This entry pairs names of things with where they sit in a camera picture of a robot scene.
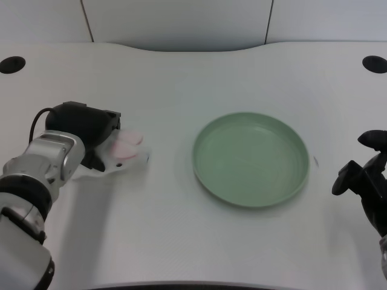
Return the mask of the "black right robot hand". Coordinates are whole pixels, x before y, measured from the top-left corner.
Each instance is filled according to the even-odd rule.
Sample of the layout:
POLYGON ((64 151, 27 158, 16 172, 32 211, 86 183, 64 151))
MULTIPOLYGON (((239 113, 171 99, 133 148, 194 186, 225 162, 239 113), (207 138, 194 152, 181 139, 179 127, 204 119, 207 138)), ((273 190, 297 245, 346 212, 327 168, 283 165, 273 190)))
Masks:
POLYGON ((342 195, 351 190, 361 198, 366 217, 380 236, 386 235, 386 131, 369 130, 358 142, 378 152, 364 166, 349 161, 339 172, 332 194, 342 195))

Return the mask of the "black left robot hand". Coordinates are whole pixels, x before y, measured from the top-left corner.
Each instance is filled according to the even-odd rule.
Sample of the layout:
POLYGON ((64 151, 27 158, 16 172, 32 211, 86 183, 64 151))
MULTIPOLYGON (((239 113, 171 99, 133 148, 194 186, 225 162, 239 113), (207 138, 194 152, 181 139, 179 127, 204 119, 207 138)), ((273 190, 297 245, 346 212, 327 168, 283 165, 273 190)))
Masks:
POLYGON ((81 165, 104 172, 102 158, 96 152, 113 131, 120 129, 121 113, 88 107, 86 104, 67 101, 55 106, 47 115, 45 128, 79 137, 85 146, 81 165))

